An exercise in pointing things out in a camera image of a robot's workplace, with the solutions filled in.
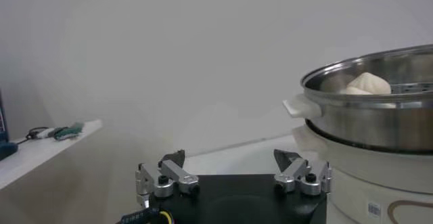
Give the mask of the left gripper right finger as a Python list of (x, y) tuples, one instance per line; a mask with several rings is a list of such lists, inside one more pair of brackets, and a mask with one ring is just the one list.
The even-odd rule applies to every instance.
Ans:
[(310, 162), (296, 152), (283, 150), (274, 150), (273, 155), (280, 169), (274, 175), (274, 188), (280, 196), (292, 193), (297, 188), (307, 196), (331, 192), (332, 168), (329, 162)]

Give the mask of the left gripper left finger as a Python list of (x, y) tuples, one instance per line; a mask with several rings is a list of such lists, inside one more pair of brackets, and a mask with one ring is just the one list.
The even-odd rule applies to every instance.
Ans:
[(138, 164), (135, 171), (136, 199), (143, 208), (148, 208), (150, 198), (165, 200), (180, 194), (196, 197), (200, 193), (200, 180), (197, 175), (183, 169), (185, 151), (179, 150), (164, 155), (157, 165)]

